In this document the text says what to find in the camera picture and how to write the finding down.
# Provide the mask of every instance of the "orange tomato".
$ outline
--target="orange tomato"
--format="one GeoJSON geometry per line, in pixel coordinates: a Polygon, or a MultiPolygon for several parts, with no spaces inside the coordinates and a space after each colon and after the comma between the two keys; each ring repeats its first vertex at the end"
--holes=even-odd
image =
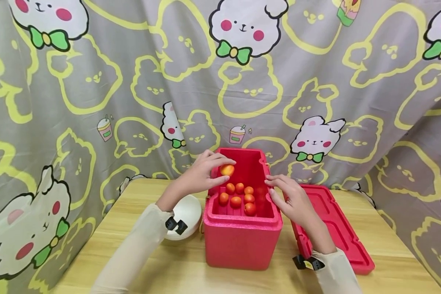
{"type": "Polygon", "coordinates": [[[221,193],[219,195],[220,206],[226,206],[228,202],[229,202],[229,195],[227,193],[221,193]]]}
{"type": "Polygon", "coordinates": [[[253,195],[245,194],[245,196],[243,196],[243,203],[254,203],[254,202],[255,202],[255,198],[253,197],[253,195]]]}
{"type": "Polygon", "coordinates": [[[227,192],[227,194],[230,194],[230,195],[234,194],[234,192],[235,192],[235,186],[234,186],[234,184],[233,184],[233,183],[228,183],[228,184],[225,186],[225,191],[227,192]]]}
{"type": "Polygon", "coordinates": [[[230,198],[230,206],[232,208],[239,208],[242,206],[242,198],[240,198],[239,196],[235,196],[230,198]]]}
{"type": "Polygon", "coordinates": [[[234,166],[231,164],[224,164],[223,166],[220,167],[220,173],[223,176],[232,176],[232,174],[234,173],[234,166]]]}
{"type": "Polygon", "coordinates": [[[245,194],[253,195],[253,188],[251,186],[246,187],[245,188],[245,194]]]}
{"type": "Polygon", "coordinates": [[[253,203],[245,204],[244,212],[247,216],[254,216],[256,214],[256,206],[253,203]]]}
{"type": "Polygon", "coordinates": [[[237,183],[237,185],[235,185],[235,192],[237,192],[237,194],[243,194],[243,184],[242,183],[237,183]]]}

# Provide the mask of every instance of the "red foam box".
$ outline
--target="red foam box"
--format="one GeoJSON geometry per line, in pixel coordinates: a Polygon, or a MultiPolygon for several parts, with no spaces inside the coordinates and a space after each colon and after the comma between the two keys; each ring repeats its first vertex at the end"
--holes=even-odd
{"type": "MultiPolygon", "coordinates": [[[[210,189],[203,214],[206,262],[212,267],[266,270],[283,220],[264,183],[270,174],[265,155],[259,149],[219,148],[217,152],[236,161],[235,171],[227,183],[243,183],[254,189],[257,214],[245,216],[243,194],[229,195],[229,200],[233,196],[242,198],[240,208],[218,203],[218,196],[226,191],[227,183],[210,189]]],[[[212,177],[220,175],[218,168],[211,172],[212,177]]]]}
{"type": "MultiPolygon", "coordinates": [[[[357,275],[367,275],[375,268],[363,244],[359,241],[343,211],[339,208],[330,190],[325,186],[301,185],[319,217],[327,225],[336,247],[340,248],[348,257],[351,267],[357,275]]],[[[312,254],[312,244],[305,230],[292,222],[294,235],[301,255],[309,258],[312,254]]]]}

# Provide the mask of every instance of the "person's right hand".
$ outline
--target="person's right hand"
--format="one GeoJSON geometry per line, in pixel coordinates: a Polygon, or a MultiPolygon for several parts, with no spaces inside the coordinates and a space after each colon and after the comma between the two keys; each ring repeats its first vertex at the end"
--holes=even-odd
{"type": "Polygon", "coordinates": [[[269,190],[274,204],[294,223],[307,230],[310,225],[314,225],[320,220],[310,203],[307,193],[295,180],[280,174],[278,176],[266,176],[265,183],[270,187],[278,187],[287,194],[288,199],[285,201],[274,189],[269,190]]]}

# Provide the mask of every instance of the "white bowl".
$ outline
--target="white bowl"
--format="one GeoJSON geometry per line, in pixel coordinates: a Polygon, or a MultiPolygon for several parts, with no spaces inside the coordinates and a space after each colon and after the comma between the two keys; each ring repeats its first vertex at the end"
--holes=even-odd
{"type": "Polygon", "coordinates": [[[176,232],[178,227],[176,227],[174,230],[169,230],[165,236],[165,239],[172,241],[183,240],[196,232],[196,230],[199,228],[199,224],[201,223],[202,211],[201,203],[199,203],[198,198],[194,197],[193,195],[187,195],[181,199],[173,209],[175,214],[174,219],[177,222],[183,220],[188,227],[181,235],[178,235],[176,232]]]}

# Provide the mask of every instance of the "red box lid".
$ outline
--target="red box lid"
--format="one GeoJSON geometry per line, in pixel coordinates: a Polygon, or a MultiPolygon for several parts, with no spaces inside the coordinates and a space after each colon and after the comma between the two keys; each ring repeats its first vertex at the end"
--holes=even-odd
{"type": "MultiPolygon", "coordinates": [[[[375,265],[363,244],[359,241],[343,211],[339,208],[330,190],[325,186],[301,185],[319,217],[327,225],[336,247],[343,250],[351,267],[357,275],[367,275],[374,270],[375,265]]],[[[312,244],[307,233],[301,226],[292,222],[292,228],[301,255],[309,258],[312,254],[312,244]]]]}

